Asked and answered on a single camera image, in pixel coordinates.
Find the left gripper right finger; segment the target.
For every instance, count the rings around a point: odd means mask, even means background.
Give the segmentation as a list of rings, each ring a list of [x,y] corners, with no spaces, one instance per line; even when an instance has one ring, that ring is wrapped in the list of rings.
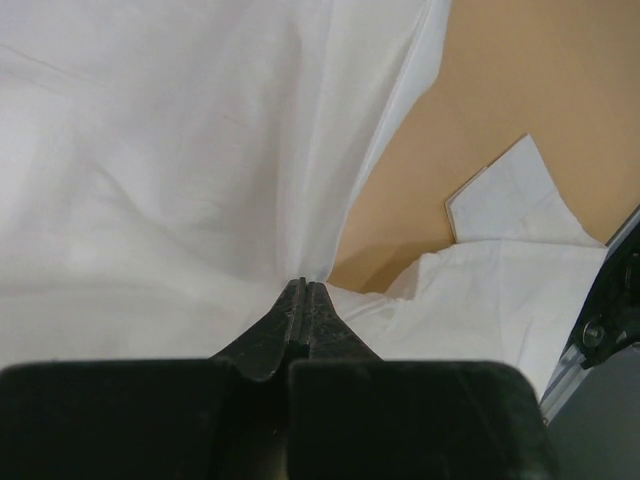
[[[383,361],[306,287],[289,367],[292,479],[555,479],[532,386],[489,361]]]

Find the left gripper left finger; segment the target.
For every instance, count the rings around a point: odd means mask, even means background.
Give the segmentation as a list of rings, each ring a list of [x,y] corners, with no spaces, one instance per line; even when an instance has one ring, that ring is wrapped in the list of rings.
[[[210,358],[23,363],[1,373],[5,479],[282,479],[306,283]]]

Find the white long sleeve shirt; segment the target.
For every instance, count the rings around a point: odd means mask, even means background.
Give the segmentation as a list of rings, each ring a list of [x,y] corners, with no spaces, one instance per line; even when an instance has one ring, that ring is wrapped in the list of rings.
[[[5,1],[1,363],[197,357],[324,281],[438,76],[446,1]],[[456,243],[333,289],[386,359],[493,360],[543,392],[606,250],[530,137],[451,205]]]

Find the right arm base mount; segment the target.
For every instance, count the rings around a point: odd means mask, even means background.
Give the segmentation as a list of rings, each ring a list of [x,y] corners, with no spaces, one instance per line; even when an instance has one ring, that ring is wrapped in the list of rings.
[[[571,333],[587,370],[639,342],[639,228],[606,259]]]

